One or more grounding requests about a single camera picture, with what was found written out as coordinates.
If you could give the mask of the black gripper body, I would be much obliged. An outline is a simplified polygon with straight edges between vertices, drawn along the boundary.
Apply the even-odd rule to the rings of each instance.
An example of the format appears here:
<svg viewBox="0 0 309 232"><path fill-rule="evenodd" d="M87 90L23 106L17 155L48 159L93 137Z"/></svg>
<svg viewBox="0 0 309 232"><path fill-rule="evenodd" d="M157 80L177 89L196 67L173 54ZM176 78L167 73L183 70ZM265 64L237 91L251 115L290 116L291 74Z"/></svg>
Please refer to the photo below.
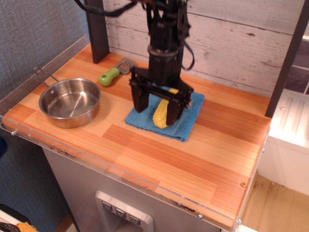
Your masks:
<svg viewBox="0 0 309 232"><path fill-rule="evenodd" d="M149 49L149 67L131 68L130 85L136 83L139 86L146 87L149 93L155 94L165 99L183 99L186 100L186 108L192 105L191 93L192 87L183 82L180 78L183 68L183 50L163 51ZM161 87L171 87L179 90L179 97L170 97Z"/></svg>

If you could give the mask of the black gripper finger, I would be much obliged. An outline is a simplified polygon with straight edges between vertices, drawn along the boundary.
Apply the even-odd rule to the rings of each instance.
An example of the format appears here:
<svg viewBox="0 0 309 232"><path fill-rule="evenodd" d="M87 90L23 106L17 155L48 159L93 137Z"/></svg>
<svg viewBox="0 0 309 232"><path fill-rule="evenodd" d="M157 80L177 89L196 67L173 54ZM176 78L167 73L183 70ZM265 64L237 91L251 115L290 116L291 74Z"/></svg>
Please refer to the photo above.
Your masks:
<svg viewBox="0 0 309 232"><path fill-rule="evenodd" d="M131 93L134 108L138 113L141 113L148 107L150 93L146 87L139 86L136 83L131 84Z"/></svg>
<svg viewBox="0 0 309 232"><path fill-rule="evenodd" d="M172 98L170 99L167 107L167 119L166 119L166 124L167 125L173 125L176 120L178 120L184 109L186 107L186 100L185 98L183 99L177 99L177 98Z"/></svg>

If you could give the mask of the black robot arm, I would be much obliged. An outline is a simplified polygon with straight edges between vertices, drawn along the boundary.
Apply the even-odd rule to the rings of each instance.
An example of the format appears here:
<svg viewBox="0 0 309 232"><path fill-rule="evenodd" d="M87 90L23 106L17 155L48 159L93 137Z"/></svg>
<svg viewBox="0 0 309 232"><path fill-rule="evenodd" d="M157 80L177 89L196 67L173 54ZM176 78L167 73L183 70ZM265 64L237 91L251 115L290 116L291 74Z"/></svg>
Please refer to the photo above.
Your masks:
<svg viewBox="0 0 309 232"><path fill-rule="evenodd" d="M181 80L185 39L191 28L185 0L148 0L147 23L150 35L149 66L131 69L131 93L134 108L148 108L150 94L168 100L166 124L171 126L191 104L193 88Z"/></svg>

